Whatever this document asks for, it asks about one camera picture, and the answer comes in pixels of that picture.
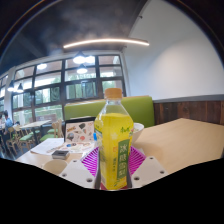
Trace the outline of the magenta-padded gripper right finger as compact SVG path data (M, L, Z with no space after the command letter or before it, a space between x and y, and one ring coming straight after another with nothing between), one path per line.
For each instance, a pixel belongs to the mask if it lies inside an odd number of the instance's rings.
M128 163L128 187L140 188L168 175L154 156L147 157L131 147Z

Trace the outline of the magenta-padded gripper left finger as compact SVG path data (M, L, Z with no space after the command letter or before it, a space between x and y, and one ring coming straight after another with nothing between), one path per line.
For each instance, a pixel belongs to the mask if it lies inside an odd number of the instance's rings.
M80 160L73 159L60 177L84 188L99 189L98 149L91 150Z

